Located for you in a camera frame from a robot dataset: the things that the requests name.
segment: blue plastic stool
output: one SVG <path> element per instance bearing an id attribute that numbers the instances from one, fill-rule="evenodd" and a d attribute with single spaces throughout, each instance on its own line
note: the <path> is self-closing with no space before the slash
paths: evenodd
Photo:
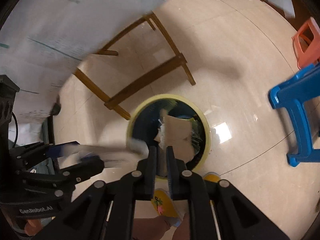
<path id="1" fill-rule="evenodd" d="M 285 107 L 297 137 L 298 154 L 287 154 L 288 163 L 296 167 L 300 162 L 320 162 L 320 149 L 314 149 L 303 103 L 320 96 L 320 63 L 298 71 L 289 80 L 269 91 L 273 109 Z"/>

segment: wooden frame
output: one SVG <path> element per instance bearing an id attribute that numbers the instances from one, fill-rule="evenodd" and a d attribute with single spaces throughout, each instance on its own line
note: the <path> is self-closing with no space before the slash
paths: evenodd
<path id="1" fill-rule="evenodd" d="M 80 69 L 77 68 L 74 75 L 87 87 L 89 88 L 97 97 L 99 97 L 103 102 L 104 105 L 110 109 L 115 110 L 119 115 L 121 115 L 126 120 L 130 119 L 130 114 L 126 112 L 122 107 L 119 106 L 121 102 L 126 100 L 128 97 L 132 96 L 134 93 L 142 89 L 143 87 L 150 85 L 153 81 L 157 80 L 158 78 L 164 76 L 165 74 L 171 72 L 172 70 L 176 69 L 179 66 L 182 66 L 189 82 L 191 85 L 195 85 L 196 82 L 193 79 L 193 76 L 187 66 L 187 61 L 184 55 L 178 50 L 177 46 L 174 44 L 173 40 L 171 39 L 170 35 L 168 34 L 167 30 L 164 28 L 162 23 L 159 21 L 158 17 L 151 13 L 149 15 L 145 15 L 144 17 L 140 18 L 139 20 L 135 21 L 127 28 L 122 30 L 119 34 L 117 34 L 111 41 L 109 41 L 102 49 L 97 51 L 95 54 L 98 55 L 108 55 L 108 56 L 118 56 L 118 52 L 114 50 L 109 50 L 109 48 L 115 44 L 119 39 L 121 39 L 124 35 L 128 32 L 133 30 L 135 27 L 140 25 L 143 22 L 148 22 L 150 27 L 153 30 L 156 30 L 154 25 L 152 24 L 151 20 L 155 23 L 158 29 L 161 31 L 162 35 L 165 37 L 166 41 L 170 45 L 171 49 L 175 53 L 175 57 L 167 60 L 166 62 L 162 63 L 158 67 L 152 69 L 148 73 L 142 75 L 140 78 L 129 84 L 127 87 L 122 89 L 119 93 L 115 96 L 110 98 L 106 93 L 104 93 L 96 84 L 94 84 Z"/>

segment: metal screw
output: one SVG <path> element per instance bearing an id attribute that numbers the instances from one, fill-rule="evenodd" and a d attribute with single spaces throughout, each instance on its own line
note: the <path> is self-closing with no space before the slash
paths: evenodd
<path id="1" fill-rule="evenodd" d="M 58 189 L 58 190 L 56 190 L 56 191 L 54 192 L 54 194 L 55 194 L 56 197 L 61 197 L 61 196 L 63 195 L 63 191 L 60 190 L 60 189 Z"/>
<path id="2" fill-rule="evenodd" d="M 141 171 L 133 171 L 131 172 L 131 175 L 135 178 L 138 178 L 142 175 Z"/>
<path id="3" fill-rule="evenodd" d="M 181 172 L 181 174 L 182 176 L 190 177 L 192 175 L 192 171 L 184 170 L 183 172 Z"/>
<path id="4" fill-rule="evenodd" d="M 102 180 L 97 180 L 94 184 L 93 184 L 96 188 L 101 188 L 104 186 L 104 182 Z"/>
<path id="5" fill-rule="evenodd" d="M 219 185 L 221 187 L 229 187 L 230 183 L 229 183 L 229 181 L 227 181 L 225 179 L 222 179 L 222 180 L 219 181 Z"/>

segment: tiled floor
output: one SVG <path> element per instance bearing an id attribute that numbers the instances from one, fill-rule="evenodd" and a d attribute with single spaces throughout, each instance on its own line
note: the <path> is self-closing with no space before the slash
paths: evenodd
<path id="1" fill-rule="evenodd" d="M 124 101 L 128 112 L 161 93 L 184 96 L 205 114 L 213 129 L 224 123 L 231 138 L 212 140 L 201 175 L 215 171 L 230 180 L 291 240 L 301 239 L 317 215 L 320 164 L 288 166 L 295 136 L 288 114 L 272 110 L 267 93 L 298 69 L 292 48 L 294 28 L 260 0 L 169 0 L 155 14 L 188 61 L 196 85 L 176 69 Z M 92 55 L 81 69 L 109 96 L 174 54 L 159 30 L 142 24 L 111 49 L 118 57 Z M 54 119 L 56 143 L 125 143 L 128 121 L 108 110 L 77 78 L 60 92 L 62 110 Z M 313 134 L 319 130 L 318 98 L 308 102 Z M 65 160 L 63 165 L 70 165 Z M 79 184 L 119 179 L 128 169 L 105 169 Z M 157 187 L 167 188 L 164 182 Z M 154 217 L 151 203 L 138 202 L 136 217 Z M 171 239 L 174 229 L 163 239 Z"/>

